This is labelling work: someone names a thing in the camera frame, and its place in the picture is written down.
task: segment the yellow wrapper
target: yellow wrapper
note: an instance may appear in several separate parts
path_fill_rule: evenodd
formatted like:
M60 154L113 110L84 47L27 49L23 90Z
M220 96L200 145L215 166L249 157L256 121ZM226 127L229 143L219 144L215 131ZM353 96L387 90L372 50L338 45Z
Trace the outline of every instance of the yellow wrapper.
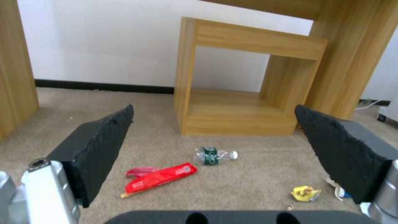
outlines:
M300 186L295 187L291 194L298 201L309 202L315 201L318 198L320 192L321 190L314 190L311 186Z

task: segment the plastic water bottle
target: plastic water bottle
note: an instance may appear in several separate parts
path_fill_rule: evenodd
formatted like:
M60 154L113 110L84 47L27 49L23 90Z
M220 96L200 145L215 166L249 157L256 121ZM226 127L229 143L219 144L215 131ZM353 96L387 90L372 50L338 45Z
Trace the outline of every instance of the plastic water bottle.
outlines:
M237 158L238 153L236 151L228 152L219 150L216 147L200 147L195 149L193 160L196 164L217 165L224 163L226 160Z

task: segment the carpet floor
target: carpet floor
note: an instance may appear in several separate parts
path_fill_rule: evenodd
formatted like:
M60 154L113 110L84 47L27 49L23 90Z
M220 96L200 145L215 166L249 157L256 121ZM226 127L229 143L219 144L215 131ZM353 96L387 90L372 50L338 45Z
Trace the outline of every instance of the carpet floor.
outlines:
M291 136L193 137L181 136L173 112L173 96L37 88L40 109L0 143L0 169L19 184L30 161L49 154L83 122L96 120L131 103L134 123L118 159L97 198L81 209L80 223L103 223L131 210L346 210L359 212L351 199L334 197L328 176L304 134ZM377 107L358 110L353 120L398 148L398 124L376 121ZM126 170L159 168L192 161L194 149L217 146L239 153L236 161L198 166L198 173L150 191L120 199ZM300 185L322 193L315 202L297 202L290 195Z

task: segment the white cable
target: white cable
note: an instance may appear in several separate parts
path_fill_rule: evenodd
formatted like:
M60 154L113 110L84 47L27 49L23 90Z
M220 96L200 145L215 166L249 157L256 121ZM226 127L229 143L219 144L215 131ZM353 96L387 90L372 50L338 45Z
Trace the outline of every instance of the white cable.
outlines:
M366 107L358 107L358 108L355 108L356 110L362 110L362 109L367 109L367 108L369 108L370 106L373 106L373 105L375 105L376 103L378 103L378 102L380 102L381 100L376 100L376 101L374 101L373 103L371 103L371 104L369 104L368 106L366 106Z

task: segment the black foam pad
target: black foam pad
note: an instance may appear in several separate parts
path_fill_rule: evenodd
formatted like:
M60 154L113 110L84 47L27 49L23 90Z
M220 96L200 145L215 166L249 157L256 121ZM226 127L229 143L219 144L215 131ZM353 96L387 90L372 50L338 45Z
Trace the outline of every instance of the black foam pad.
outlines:
M119 155L132 122L132 105L100 120L81 124L48 156L62 162L72 192L89 207Z
M362 125L298 105L295 114L330 177L354 202L374 199L398 150Z

